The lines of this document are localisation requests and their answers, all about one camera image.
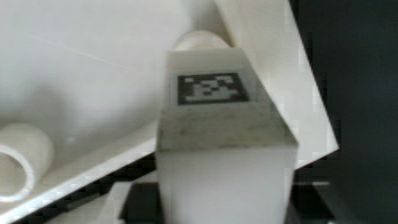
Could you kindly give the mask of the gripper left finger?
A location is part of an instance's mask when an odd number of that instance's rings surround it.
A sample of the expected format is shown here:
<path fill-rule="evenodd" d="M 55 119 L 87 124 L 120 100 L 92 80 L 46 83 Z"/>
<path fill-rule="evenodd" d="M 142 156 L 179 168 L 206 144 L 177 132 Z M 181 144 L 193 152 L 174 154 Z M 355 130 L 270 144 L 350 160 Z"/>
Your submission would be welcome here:
<path fill-rule="evenodd" d="M 136 183 L 131 186 L 119 218 L 122 224 L 163 224 L 156 183 Z"/>

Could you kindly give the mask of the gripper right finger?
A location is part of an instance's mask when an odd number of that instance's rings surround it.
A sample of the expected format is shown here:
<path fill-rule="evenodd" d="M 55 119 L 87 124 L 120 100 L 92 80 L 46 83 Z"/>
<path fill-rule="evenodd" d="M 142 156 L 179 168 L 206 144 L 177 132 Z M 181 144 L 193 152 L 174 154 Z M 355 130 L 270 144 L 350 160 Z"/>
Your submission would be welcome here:
<path fill-rule="evenodd" d="M 284 224 L 348 224 L 343 201 L 328 182 L 296 182 Z"/>

